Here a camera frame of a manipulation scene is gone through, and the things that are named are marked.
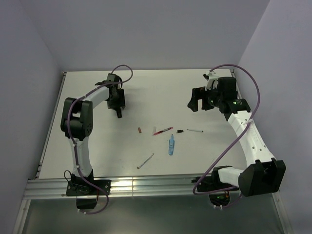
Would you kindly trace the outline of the black orange highlighter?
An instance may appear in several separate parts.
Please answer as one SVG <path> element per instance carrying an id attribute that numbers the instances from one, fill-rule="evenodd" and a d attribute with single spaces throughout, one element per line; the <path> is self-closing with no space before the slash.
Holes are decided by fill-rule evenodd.
<path id="1" fill-rule="evenodd" d="M 120 108 L 116 109 L 116 113 L 117 113 L 117 118 L 122 118 L 122 112 Z"/>

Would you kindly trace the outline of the blue highlighter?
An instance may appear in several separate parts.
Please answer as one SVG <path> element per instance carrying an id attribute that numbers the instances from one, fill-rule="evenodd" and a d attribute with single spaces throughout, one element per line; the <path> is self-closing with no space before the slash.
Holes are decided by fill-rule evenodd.
<path id="1" fill-rule="evenodd" d="M 174 147 L 175 147 L 174 135 L 171 134 L 171 137 L 169 139 L 169 144 L 168 144 L 168 154 L 170 156 L 172 156 L 174 154 Z"/>

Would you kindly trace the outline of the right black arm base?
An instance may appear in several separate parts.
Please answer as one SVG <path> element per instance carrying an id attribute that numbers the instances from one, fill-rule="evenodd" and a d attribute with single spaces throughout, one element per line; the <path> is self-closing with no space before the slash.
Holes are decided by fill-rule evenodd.
<path id="1" fill-rule="evenodd" d="M 223 209 L 231 206 L 230 191 L 238 191 L 238 188 L 229 183 L 223 183 L 220 181 L 218 170 L 224 168 L 231 168 L 231 166 L 219 166 L 213 169 L 211 175 L 205 176 L 205 178 L 196 186 L 198 193 L 210 192 L 209 200 L 214 209 Z"/>

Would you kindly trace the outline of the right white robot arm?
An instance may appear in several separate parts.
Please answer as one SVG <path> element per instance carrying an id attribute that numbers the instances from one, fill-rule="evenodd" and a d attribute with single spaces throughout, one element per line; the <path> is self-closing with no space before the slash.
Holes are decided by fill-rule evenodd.
<path id="1" fill-rule="evenodd" d="M 211 194 L 240 190 L 245 197 L 276 193 L 286 171 L 284 161 L 277 160 L 264 143 L 254 121 L 247 101 L 238 97 L 236 79 L 204 75 L 205 87 L 194 88 L 188 108 L 198 111 L 198 101 L 207 111 L 219 109 L 237 135 L 226 151 L 240 143 L 246 169 L 218 166 L 214 162 L 202 177 L 193 180 L 195 194 Z"/>

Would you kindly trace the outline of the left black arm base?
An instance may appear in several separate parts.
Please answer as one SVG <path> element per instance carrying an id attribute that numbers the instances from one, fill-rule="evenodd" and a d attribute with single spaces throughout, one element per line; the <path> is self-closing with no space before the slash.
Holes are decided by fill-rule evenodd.
<path id="1" fill-rule="evenodd" d="M 79 212 L 99 213 L 93 209 L 95 209 L 100 195 L 106 196 L 104 207 L 107 207 L 111 180 L 94 179 L 93 171 L 88 177 L 84 177 L 85 180 L 72 174 L 69 170 L 65 170 L 63 176 L 67 181 L 66 196 L 76 197 L 76 208 Z"/>

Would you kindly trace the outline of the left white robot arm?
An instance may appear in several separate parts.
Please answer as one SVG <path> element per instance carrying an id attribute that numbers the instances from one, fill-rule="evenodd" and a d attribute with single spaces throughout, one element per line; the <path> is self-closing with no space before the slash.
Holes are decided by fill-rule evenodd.
<path id="1" fill-rule="evenodd" d="M 109 73 L 107 79 L 96 83 L 95 89 L 80 98 L 68 97 L 64 101 L 60 128 L 69 139 L 74 169 L 71 183 L 84 195 L 94 191 L 93 168 L 89 157 L 89 136 L 93 130 L 93 109 L 107 102 L 109 110 L 114 110 L 117 118 L 122 118 L 125 108 L 125 94 L 120 76 Z"/>

